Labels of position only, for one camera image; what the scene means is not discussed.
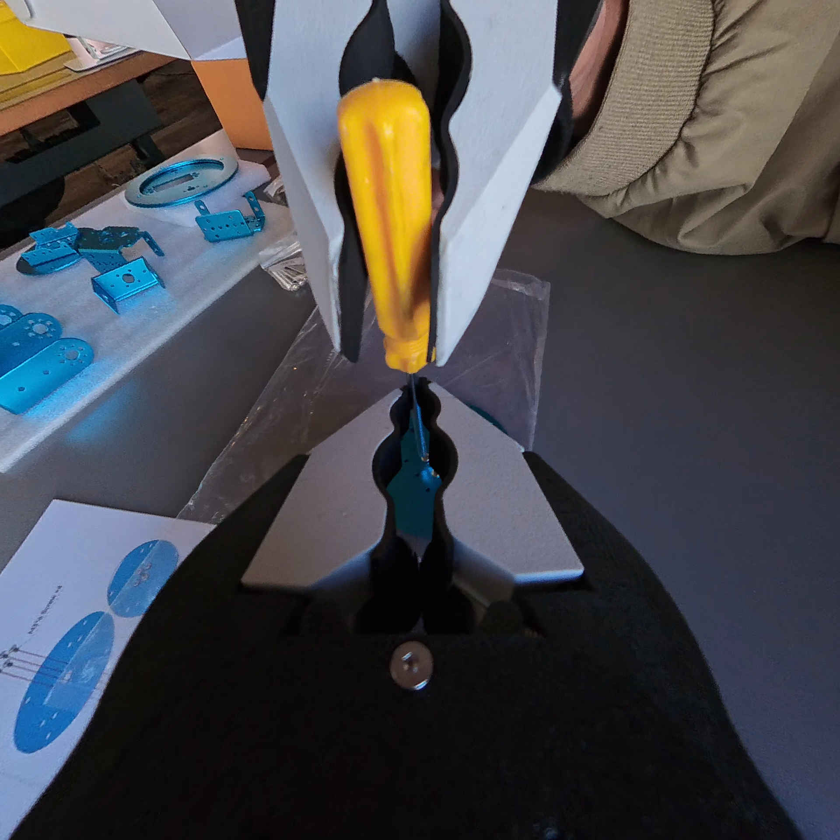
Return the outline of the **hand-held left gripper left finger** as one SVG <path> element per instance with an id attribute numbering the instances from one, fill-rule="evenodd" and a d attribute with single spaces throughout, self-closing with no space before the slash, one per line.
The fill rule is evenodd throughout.
<path id="1" fill-rule="evenodd" d="M 335 604 L 354 629 L 409 630 L 421 615 L 417 557 L 397 535 L 386 485 L 403 465 L 407 388 L 316 446 L 242 584 Z"/>

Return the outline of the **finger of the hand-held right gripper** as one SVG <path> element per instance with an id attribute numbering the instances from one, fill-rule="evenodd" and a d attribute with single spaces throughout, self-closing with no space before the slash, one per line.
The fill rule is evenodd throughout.
<path id="1" fill-rule="evenodd" d="M 337 108 L 344 91 L 391 78 L 387 2 L 275 2 L 266 116 L 312 294 L 336 351 L 359 359 L 368 279 Z"/>
<path id="2" fill-rule="evenodd" d="M 433 327 L 444 365 L 482 302 L 561 105 L 558 3 L 442 2 L 460 57 L 439 117 L 444 203 L 433 227 Z"/>

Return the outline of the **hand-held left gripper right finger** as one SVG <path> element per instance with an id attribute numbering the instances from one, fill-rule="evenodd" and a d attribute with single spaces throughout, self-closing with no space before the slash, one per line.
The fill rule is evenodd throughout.
<path id="1" fill-rule="evenodd" d="M 420 560 L 423 630 L 469 634 L 497 602 L 580 581 L 583 563 L 527 452 L 441 386 L 421 393 L 441 478 Z"/>

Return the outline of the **blue round metal disc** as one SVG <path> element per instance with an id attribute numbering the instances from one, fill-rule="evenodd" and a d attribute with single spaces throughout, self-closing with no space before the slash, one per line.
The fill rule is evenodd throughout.
<path id="1" fill-rule="evenodd" d="M 395 534 L 416 554 L 434 533 L 448 533 L 457 500 L 455 480 L 476 459 L 469 447 L 493 431 L 510 443 L 490 415 L 476 412 L 422 377 L 383 401 L 385 432 L 374 450 L 372 475 L 385 497 Z"/>

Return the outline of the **yellow-handled screwdriver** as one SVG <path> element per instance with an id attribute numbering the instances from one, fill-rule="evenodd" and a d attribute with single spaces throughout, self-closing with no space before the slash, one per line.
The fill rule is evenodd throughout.
<path id="1" fill-rule="evenodd" d="M 386 364 L 406 374 L 418 454 L 429 451 L 417 396 L 431 324 L 429 110 L 417 88 L 375 78 L 339 102 L 338 124 Z"/>

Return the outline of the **wood-edged office desk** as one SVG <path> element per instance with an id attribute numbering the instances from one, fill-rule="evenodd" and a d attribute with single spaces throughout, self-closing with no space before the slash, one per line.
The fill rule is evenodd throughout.
<path id="1" fill-rule="evenodd" d="M 2 158 L 2 247 L 26 236 L 26 222 L 46 219 L 60 200 L 52 186 L 70 173 L 124 145 L 144 169 L 163 162 L 152 139 L 163 123 L 140 83 L 172 62 L 141 51 L 2 109 L 2 136 L 18 131 L 26 143 Z"/>

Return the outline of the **person's right hand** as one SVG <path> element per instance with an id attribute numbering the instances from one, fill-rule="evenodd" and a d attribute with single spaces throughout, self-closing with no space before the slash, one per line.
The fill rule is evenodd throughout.
<path id="1" fill-rule="evenodd" d="M 601 108 L 623 42 L 628 1 L 603 1 L 570 74 L 573 142 L 583 140 Z"/>

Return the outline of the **orange and white cardboard box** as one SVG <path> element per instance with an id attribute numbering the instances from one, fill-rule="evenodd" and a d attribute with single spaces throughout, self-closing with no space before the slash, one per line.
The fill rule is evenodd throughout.
<path id="1" fill-rule="evenodd" d="M 228 138 L 271 151 L 234 1 L 11 1 L 25 24 L 190 60 Z"/>

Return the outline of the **clear plastic bag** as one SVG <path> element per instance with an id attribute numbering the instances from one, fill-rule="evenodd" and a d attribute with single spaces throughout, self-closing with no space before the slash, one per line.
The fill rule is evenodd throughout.
<path id="1" fill-rule="evenodd" d="M 446 365 L 428 367 L 423 375 L 531 449 L 549 315 L 547 281 L 498 269 Z M 370 297 L 356 363 L 333 348 L 314 309 L 178 518 L 221 522 L 293 456 L 311 451 L 404 384 L 404 375 L 384 362 Z"/>

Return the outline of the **pile of small screw bags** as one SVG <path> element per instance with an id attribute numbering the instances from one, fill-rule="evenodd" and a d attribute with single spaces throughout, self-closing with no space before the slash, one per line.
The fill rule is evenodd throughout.
<path id="1" fill-rule="evenodd" d="M 260 250 L 260 267 L 271 275 L 282 289 L 299 291 L 308 284 L 308 273 L 298 232 L 294 228 L 288 209 L 286 187 L 281 175 L 260 189 L 261 195 L 268 203 L 283 208 L 285 221 L 284 234 L 274 236 L 272 241 Z"/>

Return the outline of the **white foam sheet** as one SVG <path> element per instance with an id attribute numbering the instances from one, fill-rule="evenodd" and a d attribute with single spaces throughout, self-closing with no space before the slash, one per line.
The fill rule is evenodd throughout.
<path id="1" fill-rule="evenodd" d="M 164 257 L 151 253 L 145 243 L 129 251 L 147 259 L 164 287 L 132 297 L 120 313 L 95 295 L 91 278 L 96 271 L 85 260 L 54 275 L 27 277 L 16 270 L 24 245 L 2 255 L 2 303 L 25 313 L 56 316 L 65 334 L 87 341 L 93 350 L 86 370 L 30 410 L 20 415 L 2 410 L 3 473 L 259 267 L 261 251 L 294 228 L 286 206 L 263 203 L 266 225 L 261 233 L 210 244 L 195 223 L 195 208 L 140 209 L 130 205 L 123 192 L 89 205 L 72 219 L 78 228 L 134 226 L 148 231 L 162 247 Z"/>

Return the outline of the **white assembly instruction sheet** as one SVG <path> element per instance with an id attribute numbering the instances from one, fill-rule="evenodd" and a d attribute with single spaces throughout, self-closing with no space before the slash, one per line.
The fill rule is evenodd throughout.
<path id="1" fill-rule="evenodd" d="M 53 500 L 1 576 L 1 837 L 87 728 L 123 650 L 211 524 Z"/>

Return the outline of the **wide blue perforated bracket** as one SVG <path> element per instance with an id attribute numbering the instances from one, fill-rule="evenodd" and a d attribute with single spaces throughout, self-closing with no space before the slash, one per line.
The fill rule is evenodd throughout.
<path id="1" fill-rule="evenodd" d="M 253 191 L 246 192 L 243 198 L 246 199 L 253 211 L 249 216 L 243 215 L 238 209 L 210 213 L 203 201 L 197 200 L 194 202 L 199 213 L 195 217 L 195 221 L 207 242 L 216 243 L 236 238 L 247 238 L 263 230 L 266 224 L 266 216 L 259 200 Z"/>

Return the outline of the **small blue U bracket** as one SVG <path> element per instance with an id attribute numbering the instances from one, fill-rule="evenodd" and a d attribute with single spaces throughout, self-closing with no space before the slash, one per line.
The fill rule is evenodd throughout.
<path id="1" fill-rule="evenodd" d="M 164 289 L 165 284 L 147 259 L 138 257 L 92 277 L 91 287 L 109 309 L 120 315 L 127 301 L 156 287 Z"/>

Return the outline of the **blue angled bracket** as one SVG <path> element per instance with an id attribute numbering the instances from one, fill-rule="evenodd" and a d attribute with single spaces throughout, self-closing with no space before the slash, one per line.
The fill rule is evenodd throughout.
<path id="1" fill-rule="evenodd" d="M 70 222 L 33 231 L 30 237 L 35 244 L 18 258 L 16 270 L 27 276 L 45 276 L 74 266 L 81 260 L 79 236 L 79 229 Z"/>

